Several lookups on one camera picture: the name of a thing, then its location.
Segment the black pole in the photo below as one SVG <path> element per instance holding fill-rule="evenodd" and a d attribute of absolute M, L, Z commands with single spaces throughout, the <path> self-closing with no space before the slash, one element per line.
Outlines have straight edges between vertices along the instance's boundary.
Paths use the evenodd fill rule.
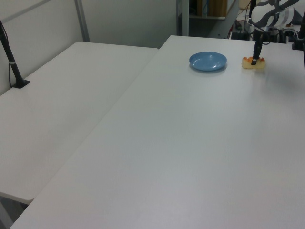
<path fill-rule="evenodd" d="M 255 6 L 256 6 L 256 0 L 251 0 L 249 18 L 251 18 L 251 16 L 252 16 L 252 11 L 253 11 L 253 9 L 254 9 Z"/>
<path fill-rule="evenodd" d="M 4 27 L 3 27 L 1 20 L 0 20 L 0 40 L 3 45 L 4 51 L 9 59 L 10 66 L 11 66 L 11 68 L 14 72 L 15 78 L 16 78 L 16 84 L 13 85 L 12 87 L 22 88 L 25 85 L 29 84 L 30 82 L 28 80 L 24 80 L 20 75 L 15 58 L 14 58 L 13 53 L 11 52 L 11 49 L 9 46 L 9 41 L 5 35 Z"/>

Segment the plate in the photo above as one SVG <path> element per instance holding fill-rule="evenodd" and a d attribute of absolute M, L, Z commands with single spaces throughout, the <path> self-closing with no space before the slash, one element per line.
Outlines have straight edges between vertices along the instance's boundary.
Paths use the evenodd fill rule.
<path fill-rule="evenodd" d="M 227 58 L 217 52 L 199 52 L 190 57 L 190 66 L 200 71 L 216 71 L 227 63 Z"/>

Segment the food item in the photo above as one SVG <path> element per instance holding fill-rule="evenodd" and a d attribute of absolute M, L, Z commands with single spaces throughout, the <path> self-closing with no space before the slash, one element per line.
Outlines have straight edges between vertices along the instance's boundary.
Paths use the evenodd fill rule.
<path fill-rule="evenodd" d="M 266 61 L 264 58 L 258 58 L 256 65 L 251 65 L 253 57 L 244 57 L 243 58 L 243 68 L 245 69 L 262 69 L 266 66 Z"/>

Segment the white robot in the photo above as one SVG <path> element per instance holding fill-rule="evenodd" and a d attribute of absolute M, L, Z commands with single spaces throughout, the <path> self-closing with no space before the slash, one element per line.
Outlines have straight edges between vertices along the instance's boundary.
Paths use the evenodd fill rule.
<path fill-rule="evenodd" d="M 291 22 L 294 16 L 292 5 L 299 0 L 262 0 L 250 11 L 248 23 L 255 26 L 253 39 L 255 40 L 252 65 L 256 65 L 262 50 L 263 39 L 268 27 L 285 25 Z"/>

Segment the shelf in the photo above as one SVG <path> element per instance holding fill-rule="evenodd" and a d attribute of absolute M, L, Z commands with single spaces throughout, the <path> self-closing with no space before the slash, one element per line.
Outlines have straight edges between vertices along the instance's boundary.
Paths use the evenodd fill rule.
<path fill-rule="evenodd" d="M 197 15 L 189 15 L 189 18 L 212 19 L 212 20 L 224 20 L 225 19 L 225 17 L 197 16 Z"/>

